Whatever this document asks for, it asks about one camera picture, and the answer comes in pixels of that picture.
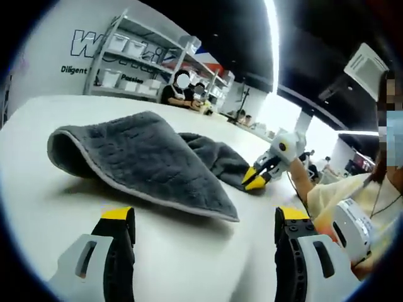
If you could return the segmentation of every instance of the window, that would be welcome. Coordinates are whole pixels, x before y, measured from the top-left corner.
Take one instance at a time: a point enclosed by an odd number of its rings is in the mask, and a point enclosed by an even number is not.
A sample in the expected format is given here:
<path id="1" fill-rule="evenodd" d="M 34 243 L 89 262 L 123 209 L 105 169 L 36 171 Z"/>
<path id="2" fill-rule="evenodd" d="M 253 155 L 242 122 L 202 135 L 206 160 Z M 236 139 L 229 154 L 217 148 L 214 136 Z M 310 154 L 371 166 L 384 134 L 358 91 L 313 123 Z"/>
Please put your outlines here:
<path id="1" fill-rule="evenodd" d="M 338 139 L 338 134 L 329 125 L 314 116 L 310 121 L 306 137 L 306 150 L 315 150 L 315 154 L 311 159 L 317 161 L 324 159 L 326 156 L 332 155 L 334 146 Z"/>
<path id="2" fill-rule="evenodd" d="M 286 131 L 294 131 L 301 107 L 281 96 L 268 94 L 264 101 L 256 121 L 264 123 L 268 131 L 278 132 L 280 128 Z"/>

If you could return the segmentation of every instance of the face mask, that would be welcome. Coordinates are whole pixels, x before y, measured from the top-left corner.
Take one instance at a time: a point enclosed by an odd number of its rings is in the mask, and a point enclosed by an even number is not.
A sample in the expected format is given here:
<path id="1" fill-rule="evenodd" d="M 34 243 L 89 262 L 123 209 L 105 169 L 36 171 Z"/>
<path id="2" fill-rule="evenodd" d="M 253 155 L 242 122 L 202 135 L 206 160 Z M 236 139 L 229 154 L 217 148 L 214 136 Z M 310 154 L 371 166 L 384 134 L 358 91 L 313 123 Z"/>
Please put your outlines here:
<path id="1" fill-rule="evenodd" d="M 386 126 L 387 165 L 403 167 L 403 111 L 388 111 Z"/>

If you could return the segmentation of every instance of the folded towel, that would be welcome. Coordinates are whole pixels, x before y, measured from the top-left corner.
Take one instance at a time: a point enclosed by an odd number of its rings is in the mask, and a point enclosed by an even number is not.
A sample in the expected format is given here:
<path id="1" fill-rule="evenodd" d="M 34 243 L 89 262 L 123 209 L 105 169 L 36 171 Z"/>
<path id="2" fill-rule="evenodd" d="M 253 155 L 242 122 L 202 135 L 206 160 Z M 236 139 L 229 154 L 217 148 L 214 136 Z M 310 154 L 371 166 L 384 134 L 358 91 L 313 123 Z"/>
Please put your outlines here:
<path id="1" fill-rule="evenodd" d="M 100 178 L 152 203 L 239 221 L 217 177 L 243 190 L 247 162 L 224 143 L 192 133 L 178 135 L 153 112 L 60 127 L 49 137 L 48 157 L 69 174 Z"/>

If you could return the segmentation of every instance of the shelving unit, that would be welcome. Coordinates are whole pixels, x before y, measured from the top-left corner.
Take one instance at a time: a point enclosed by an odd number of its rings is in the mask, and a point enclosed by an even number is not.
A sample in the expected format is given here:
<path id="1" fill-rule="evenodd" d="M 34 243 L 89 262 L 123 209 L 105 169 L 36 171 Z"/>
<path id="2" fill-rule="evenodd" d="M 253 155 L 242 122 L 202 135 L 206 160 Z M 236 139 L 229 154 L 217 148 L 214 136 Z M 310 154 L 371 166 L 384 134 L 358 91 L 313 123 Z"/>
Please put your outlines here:
<path id="1" fill-rule="evenodd" d="M 197 61 L 194 55 L 189 53 L 188 49 L 190 49 L 191 45 L 187 45 L 186 47 L 181 46 L 178 42 L 170 39 L 162 33 L 159 33 L 155 29 L 144 25 L 137 20 L 129 18 L 127 16 L 127 12 L 128 10 L 126 9 L 123 14 L 114 18 L 110 23 L 108 29 L 106 30 L 91 63 L 91 68 L 88 72 L 86 83 L 84 85 L 84 94 L 91 95 L 94 92 L 107 92 L 109 94 L 114 93 L 127 96 L 138 96 L 150 99 L 152 101 L 158 99 L 157 96 L 138 94 L 136 92 L 125 91 L 119 88 L 95 86 L 94 82 L 104 58 L 123 59 L 127 60 L 128 62 L 135 62 L 136 64 L 147 67 L 148 69 L 153 71 L 153 73 L 150 75 L 151 79 L 155 79 L 158 74 L 167 74 L 170 76 L 169 82 L 173 81 L 174 74 L 181 68 L 182 64 L 186 62 L 187 64 L 191 65 L 192 68 L 195 69 L 199 74 L 201 74 L 202 76 L 207 76 L 207 79 L 209 81 L 209 84 L 207 86 L 207 94 L 217 97 L 216 95 L 212 94 L 213 87 L 227 87 L 227 83 L 218 76 L 218 71 L 211 71 L 205 64 Z M 162 54 L 159 57 L 160 59 L 157 60 L 157 62 L 150 62 L 140 57 L 133 57 L 123 52 L 117 52 L 115 50 L 108 49 L 111 39 L 117 31 L 123 32 L 123 34 L 128 33 L 131 35 L 142 37 L 144 40 L 147 40 L 148 42 L 151 42 L 163 48 Z M 176 63 L 173 69 L 169 69 L 162 65 L 162 61 L 169 53 L 173 53 L 176 56 Z"/>

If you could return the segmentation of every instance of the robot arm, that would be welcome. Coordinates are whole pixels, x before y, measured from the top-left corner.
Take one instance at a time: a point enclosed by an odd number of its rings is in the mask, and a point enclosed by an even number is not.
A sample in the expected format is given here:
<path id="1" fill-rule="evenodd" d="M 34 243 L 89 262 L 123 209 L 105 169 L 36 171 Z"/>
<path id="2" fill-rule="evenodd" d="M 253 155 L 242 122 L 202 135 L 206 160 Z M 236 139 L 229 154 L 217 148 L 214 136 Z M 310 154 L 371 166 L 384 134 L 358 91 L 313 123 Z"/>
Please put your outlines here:
<path id="1" fill-rule="evenodd" d="M 245 189 L 247 191 L 258 189 L 264 187 L 270 180 L 279 178 L 304 152 L 305 146 L 305 136 L 299 132 L 277 135 L 270 148 L 258 157 L 247 171 L 242 181 Z"/>

